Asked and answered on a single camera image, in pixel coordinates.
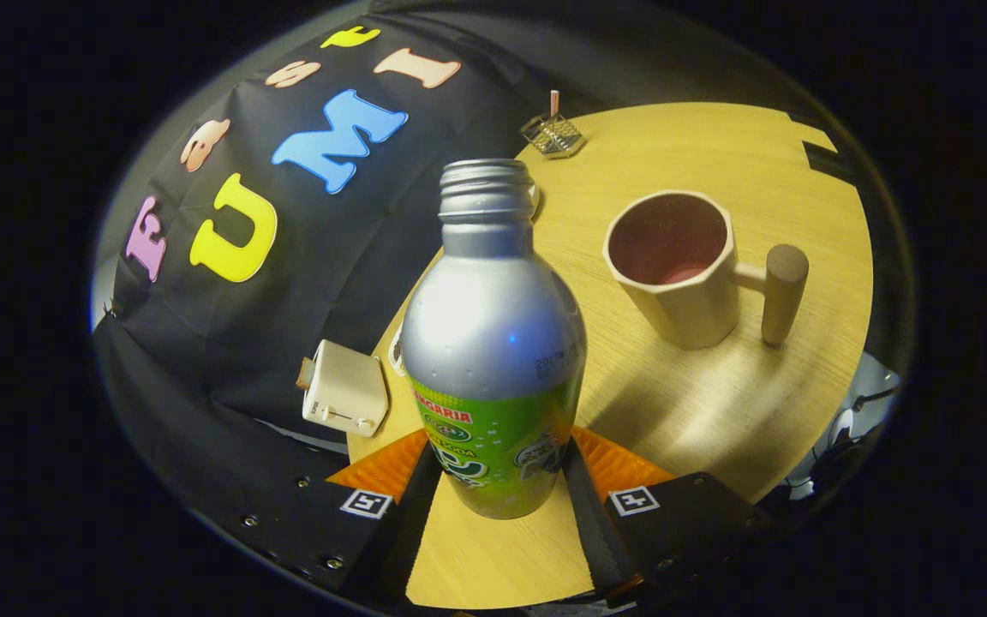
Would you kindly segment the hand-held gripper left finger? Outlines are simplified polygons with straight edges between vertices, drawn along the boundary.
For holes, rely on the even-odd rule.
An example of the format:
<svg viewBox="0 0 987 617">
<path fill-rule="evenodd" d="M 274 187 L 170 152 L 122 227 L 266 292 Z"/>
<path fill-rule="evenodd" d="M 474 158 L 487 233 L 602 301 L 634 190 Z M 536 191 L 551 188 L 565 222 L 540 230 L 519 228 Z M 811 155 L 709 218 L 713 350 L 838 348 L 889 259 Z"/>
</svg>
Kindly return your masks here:
<svg viewBox="0 0 987 617">
<path fill-rule="evenodd" d="M 441 472 L 412 431 L 346 462 L 272 431 L 194 461 L 194 504 L 259 565 L 349 605 L 404 605 Z"/>
</svg>

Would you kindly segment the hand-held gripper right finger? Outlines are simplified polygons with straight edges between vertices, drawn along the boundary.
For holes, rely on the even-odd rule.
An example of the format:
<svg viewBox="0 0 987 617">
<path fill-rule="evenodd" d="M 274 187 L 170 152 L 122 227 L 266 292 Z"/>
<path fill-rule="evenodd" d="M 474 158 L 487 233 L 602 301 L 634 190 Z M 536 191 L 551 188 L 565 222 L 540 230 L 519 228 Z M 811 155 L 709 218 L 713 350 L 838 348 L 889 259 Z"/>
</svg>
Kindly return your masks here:
<svg viewBox="0 0 987 617">
<path fill-rule="evenodd" d="M 573 427 L 565 484 L 593 586 L 610 605 L 662 605 L 725 571 L 772 518 L 705 472 L 674 476 Z"/>
</svg>

